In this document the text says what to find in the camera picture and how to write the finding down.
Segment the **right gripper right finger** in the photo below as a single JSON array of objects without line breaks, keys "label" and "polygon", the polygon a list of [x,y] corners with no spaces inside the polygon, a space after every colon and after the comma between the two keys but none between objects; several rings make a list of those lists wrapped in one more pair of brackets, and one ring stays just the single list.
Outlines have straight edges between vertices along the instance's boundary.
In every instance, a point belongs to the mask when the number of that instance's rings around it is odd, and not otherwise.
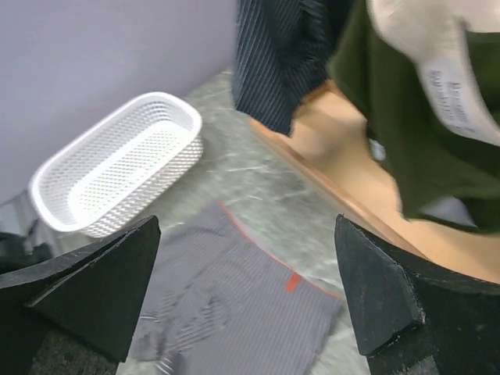
[{"label": "right gripper right finger", "polygon": [[499,286],[395,247],[344,216],[334,243],[372,374],[497,374]]}]

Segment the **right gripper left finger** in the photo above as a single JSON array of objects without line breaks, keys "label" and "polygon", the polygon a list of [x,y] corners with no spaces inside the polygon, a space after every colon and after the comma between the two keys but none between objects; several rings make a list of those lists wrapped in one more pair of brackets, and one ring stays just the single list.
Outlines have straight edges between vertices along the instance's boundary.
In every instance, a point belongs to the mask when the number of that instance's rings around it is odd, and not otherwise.
[{"label": "right gripper left finger", "polygon": [[1,276],[3,374],[114,374],[127,358],[159,247],[149,216]]}]

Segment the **grey striped boxer underwear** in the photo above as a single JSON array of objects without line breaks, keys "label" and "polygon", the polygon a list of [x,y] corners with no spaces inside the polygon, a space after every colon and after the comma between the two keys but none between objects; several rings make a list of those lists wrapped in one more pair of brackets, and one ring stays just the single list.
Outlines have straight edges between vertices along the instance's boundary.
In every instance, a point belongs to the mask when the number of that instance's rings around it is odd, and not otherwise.
[{"label": "grey striped boxer underwear", "polygon": [[160,245],[129,355],[168,374],[306,374],[340,308],[213,203]]}]

